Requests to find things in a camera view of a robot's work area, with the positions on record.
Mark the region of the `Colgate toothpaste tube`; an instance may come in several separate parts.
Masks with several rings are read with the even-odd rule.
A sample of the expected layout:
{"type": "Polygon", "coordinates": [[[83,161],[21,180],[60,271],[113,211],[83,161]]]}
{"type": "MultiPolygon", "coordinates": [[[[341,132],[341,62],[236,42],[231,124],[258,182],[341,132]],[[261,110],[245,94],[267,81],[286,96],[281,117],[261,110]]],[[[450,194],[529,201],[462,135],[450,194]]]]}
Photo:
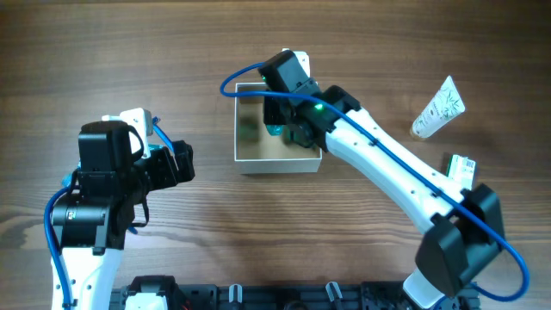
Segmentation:
{"type": "Polygon", "coordinates": [[[150,152],[161,150],[163,148],[164,148],[164,146],[161,146],[161,145],[149,145],[148,146],[148,149],[149,149],[150,152]]]}

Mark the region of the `green white soap packet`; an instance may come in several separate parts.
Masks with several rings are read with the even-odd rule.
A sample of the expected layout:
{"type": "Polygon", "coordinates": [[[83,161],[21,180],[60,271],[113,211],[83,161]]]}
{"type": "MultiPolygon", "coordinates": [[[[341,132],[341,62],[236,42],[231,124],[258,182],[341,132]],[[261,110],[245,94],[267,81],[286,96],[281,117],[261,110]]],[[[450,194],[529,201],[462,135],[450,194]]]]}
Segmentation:
{"type": "Polygon", "coordinates": [[[468,157],[453,154],[448,162],[447,177],[471,190],[474,184],[476,162],[468,157]]]}

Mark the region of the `blue white toothbrush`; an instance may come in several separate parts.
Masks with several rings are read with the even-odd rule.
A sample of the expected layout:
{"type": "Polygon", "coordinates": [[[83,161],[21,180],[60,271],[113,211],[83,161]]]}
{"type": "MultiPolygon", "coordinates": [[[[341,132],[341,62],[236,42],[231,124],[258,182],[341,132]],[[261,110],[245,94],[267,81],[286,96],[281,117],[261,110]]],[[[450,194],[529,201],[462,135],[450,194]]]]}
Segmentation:
{"type": "Polygon", "coordinates": [[[77,177],[78,177],[78,172],[81,170],[81,167],[82,167],[81,161],[78,161],[76,169],[73,172],[63,176],[63,178],[60,182],[60,184],[63,188],[71,187],[72,183],[74,183],[74,188],[75,189],[78,189],[80,187],[80,183],[79,183],[77,177]]]}

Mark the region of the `white bamboo print lotion tube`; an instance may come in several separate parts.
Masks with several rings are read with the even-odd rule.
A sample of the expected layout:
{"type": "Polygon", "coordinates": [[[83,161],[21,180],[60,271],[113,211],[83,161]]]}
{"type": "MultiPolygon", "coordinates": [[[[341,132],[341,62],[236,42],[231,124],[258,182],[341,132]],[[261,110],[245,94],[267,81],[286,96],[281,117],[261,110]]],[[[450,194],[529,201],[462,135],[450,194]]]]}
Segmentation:
{"type": "Polygon", "coordinates": [[[465,110],[453,78],[447,76],[440,89],[412,123],[410,134],[421,140],[427,139],[465,110]]]}

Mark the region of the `blue disposable razor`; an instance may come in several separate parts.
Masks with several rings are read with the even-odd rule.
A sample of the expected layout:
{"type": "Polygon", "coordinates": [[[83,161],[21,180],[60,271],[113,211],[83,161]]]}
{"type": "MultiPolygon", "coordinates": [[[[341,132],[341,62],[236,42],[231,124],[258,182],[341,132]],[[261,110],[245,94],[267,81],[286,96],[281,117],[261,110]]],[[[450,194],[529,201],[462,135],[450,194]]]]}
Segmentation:
{"type": "Polygon", "coordinates": [[[163,129],[158,125],[160,119],[157,116],[152,118],[153,130],[156,135],[164,142],[164,144],[169,148],[171,152],[174,152],[174,146],[169,138],[169,136],[163,131],[163,129]]]}

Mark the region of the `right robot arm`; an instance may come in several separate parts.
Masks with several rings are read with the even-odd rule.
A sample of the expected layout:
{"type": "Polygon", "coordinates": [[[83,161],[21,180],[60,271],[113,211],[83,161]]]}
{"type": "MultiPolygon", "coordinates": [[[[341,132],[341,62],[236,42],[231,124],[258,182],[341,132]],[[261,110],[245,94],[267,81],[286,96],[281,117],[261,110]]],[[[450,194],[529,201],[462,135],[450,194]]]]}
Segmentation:
{"type": "Polygon", "coordinates": [[[394,201],[421,232],[406,302],[435,309],[455,298],[505,249],[497,194],[464,189],[381,131],[358,100],[332,85],[320,89],[287,50],[258,65],[268,124],[286,125],[304,146],[347,162],[394,201]]]}

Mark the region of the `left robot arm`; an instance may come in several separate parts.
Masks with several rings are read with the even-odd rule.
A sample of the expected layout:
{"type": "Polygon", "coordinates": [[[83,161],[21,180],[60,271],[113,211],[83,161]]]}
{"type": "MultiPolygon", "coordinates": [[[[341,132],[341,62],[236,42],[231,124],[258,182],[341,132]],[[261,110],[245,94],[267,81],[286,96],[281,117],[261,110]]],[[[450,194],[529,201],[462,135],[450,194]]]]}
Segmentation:
{"type": "Polygon", "coordinates": [[[146,222],[146,197],[195,176],[193,148],[183,140],[152,149],[144,138],[132,149],[135,127],[124,121],[96,121],[78,135],[80,165],[68,186],[48,201],[46,242],[53,267],[54,309],[106,309],[121,264],[127,232],[146,222]]]}

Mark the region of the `white cardboard box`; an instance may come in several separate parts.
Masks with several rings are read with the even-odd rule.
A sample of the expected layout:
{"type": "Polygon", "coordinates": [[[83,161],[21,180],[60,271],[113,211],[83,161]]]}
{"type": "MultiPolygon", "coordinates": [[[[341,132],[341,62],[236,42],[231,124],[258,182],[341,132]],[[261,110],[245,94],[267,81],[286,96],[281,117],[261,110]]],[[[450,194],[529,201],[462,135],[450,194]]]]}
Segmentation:
{"type": "Polygon", "coordinates": [[[303,148],[292,142],[285,129],[273,136],[263,123],[262,96],[234,100],[234,164],[238,173],[315,173],[323,152],[316,146],[303,148]]]}

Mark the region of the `blue mouthwash bottle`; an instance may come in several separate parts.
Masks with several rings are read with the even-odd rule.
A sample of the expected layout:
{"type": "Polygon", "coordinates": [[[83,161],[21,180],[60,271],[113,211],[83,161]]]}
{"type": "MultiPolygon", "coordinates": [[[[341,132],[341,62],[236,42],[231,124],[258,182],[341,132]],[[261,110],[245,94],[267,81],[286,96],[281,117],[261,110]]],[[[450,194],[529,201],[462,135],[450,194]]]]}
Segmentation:
{"type": "Polygon", "coordinates": [[[267,125],[266,130],[270,136],[281,136],[283,134],[283,125],[267,125]]]}

